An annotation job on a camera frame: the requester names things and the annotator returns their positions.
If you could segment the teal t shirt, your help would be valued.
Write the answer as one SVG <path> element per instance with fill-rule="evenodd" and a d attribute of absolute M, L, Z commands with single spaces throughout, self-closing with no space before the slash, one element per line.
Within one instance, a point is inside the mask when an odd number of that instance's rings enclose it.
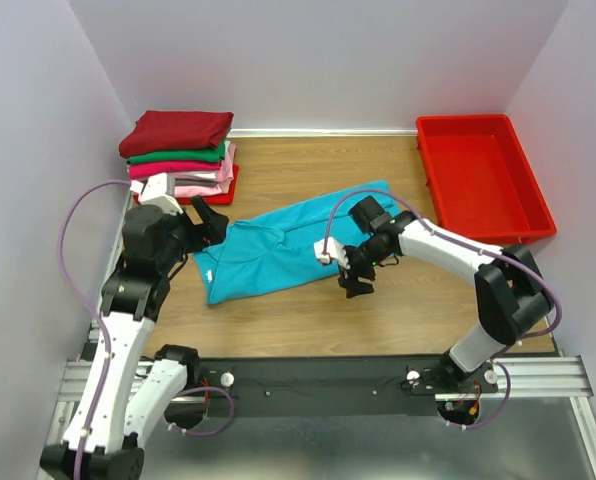
<path fill-rule="evenodd" d="M 237 221 L 225 240 L 194 255 L 206 303 L 259 296 L 338 273 L 321 265 L 313 245 L 322 240 L 339 198 L 353 188 L 315 197 L 252 219 Z"/>

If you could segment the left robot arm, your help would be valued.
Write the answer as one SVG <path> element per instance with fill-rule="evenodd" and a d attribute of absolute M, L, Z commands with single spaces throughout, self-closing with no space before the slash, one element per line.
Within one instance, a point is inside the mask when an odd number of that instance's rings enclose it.
<path fill-rule="evenodd" d="M 186 389 L 208 391 L 197 351 L 175 345 L 158 352 L 142 385 L 134 385 L 173 277 L 190 254 L 226 238 L 227 216 L 200 197 L 191 204 L 198 223 L 169 195 L 126 212 L 123 250 L 94 310 L 100 334 L 78 409 L 40 458 L 51 478 L 139 478 L 147 440 L 170 401 Z"/>

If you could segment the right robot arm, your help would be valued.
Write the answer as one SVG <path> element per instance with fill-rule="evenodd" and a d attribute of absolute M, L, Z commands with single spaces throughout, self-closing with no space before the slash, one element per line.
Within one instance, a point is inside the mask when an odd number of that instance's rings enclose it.
<path fill-rule="evenodd" d="M 349 214 L 366 240 L 353 246 L 326 236 L 315 249 L 319 262 L 337 263 L 338 282 L 347 297 L 371 293 L 376 267 L 390 257 L 417 258 L 474 287 L 477 323 L 421 376 L 436 388 L 461 386 L 557 307 L 533 255 L 523 245 L 479 243 L 411 210 L 392 215 L 373 196 L 359 201 Z"/>

